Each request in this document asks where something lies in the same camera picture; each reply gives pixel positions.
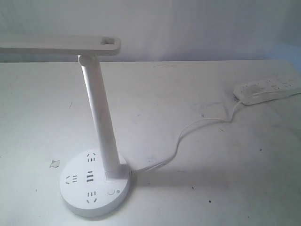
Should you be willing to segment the white desk lamp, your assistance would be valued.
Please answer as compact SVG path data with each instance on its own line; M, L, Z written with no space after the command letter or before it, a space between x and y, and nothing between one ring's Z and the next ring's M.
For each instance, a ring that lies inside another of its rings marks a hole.
M116 209L130 188L130 168L119 156L99 56L115 56L121 41L105 36L2 35L1 53L53 54L78 57L87 89L99 147L71 159L62 171L61 196L82 217L98 217Z

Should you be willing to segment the white power strip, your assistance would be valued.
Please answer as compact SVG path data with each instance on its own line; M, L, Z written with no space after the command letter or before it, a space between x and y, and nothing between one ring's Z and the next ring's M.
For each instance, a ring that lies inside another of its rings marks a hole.
M235 86L233 94L244 105L255 105L301 93L301 79L270 78L261 81L247 82Z

